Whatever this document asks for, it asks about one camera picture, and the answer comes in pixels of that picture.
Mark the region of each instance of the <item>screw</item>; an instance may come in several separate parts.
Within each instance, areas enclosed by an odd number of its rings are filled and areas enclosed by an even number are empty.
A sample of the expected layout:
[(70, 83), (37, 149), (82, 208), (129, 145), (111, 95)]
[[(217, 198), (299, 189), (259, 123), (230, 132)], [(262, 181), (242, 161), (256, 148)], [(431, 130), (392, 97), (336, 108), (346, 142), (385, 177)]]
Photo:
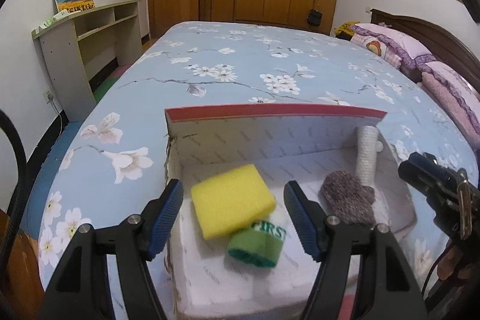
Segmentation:
[(90, 224), (82, 224), (78, 227), (78, 232), (81, 234), (86, 234), (90, 230)]
[(387, 224), (378, 224), (377, 229), (382, 234), (386, 234), (390, 230)]
[(331, 226), (337, 226), (340, 224), (340, 219), (337, 216), (328, 216), (327, 223), (329, 223)]
[(131, 216), (128, 217), (127, 221), (128, 221), (128, 224), (131, 224), (131, 225), (136, 225), (138, 224), (140, 221), (142, 220), (142, 217), (140, 214), (132, 214)]

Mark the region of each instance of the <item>power outlet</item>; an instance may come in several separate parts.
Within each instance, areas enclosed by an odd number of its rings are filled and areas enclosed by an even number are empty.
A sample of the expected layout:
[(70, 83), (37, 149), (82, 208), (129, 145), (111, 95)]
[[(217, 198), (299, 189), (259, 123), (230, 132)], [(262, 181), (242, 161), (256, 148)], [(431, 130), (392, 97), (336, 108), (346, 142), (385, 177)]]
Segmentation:
[(53, 92), (52, 90), (45, 90), (43, 93), (43, 98), (45, 98), (45, 102), (49, 103), (51, 100), (49, 99), (49, 96), (53, 97)]

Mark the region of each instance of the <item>yellow cloth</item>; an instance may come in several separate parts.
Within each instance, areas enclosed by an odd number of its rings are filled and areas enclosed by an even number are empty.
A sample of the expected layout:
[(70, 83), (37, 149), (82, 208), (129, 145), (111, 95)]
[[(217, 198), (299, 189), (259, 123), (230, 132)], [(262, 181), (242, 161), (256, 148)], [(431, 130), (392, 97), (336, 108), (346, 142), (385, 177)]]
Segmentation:
[(348, 34), (349, 36), (353, 36), (355, 34), (355, 32), (352, 29), (350, 29), (350, 26), (354, 25), (354, 24), (359, 24), (359, 23), (360, 23), (360, 21), (345, 22), (339, 28), (334, 29), (333, 32), (335, 33), (335, 36), (338, 36), (340, 34), (340, 32), (344, 32), (344, 33)]
[(191, 197), (205, 239), (247, 227), (276, 206), (275, 198), (253, 164), (194, 185)]

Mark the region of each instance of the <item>dark wooden headboard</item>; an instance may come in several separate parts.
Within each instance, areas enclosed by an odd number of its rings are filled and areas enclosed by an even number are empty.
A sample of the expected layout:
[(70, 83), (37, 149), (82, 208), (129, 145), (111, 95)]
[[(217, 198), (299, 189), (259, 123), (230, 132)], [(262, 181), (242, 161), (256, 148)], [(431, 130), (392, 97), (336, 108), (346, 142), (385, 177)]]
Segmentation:
[(420, 41), (443, 63), (462, 75), (480, 92), (480, 61), (462, 41), (444, 28), (412, 16), (395, 16), (373, 9), (371, 23), (385, 22), (392, 29), (404, 32)]

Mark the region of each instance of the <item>white textured roll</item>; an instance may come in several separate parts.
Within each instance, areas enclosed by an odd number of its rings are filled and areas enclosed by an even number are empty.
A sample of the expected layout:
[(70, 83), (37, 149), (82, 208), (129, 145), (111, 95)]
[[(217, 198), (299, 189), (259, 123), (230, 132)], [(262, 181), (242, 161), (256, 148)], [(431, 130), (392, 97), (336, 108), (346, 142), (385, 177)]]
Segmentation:
[(355, 175), (362, 186), (374, 187), (377, 168), (378, 129), (376, 127), (358, 127), (358, 152)]

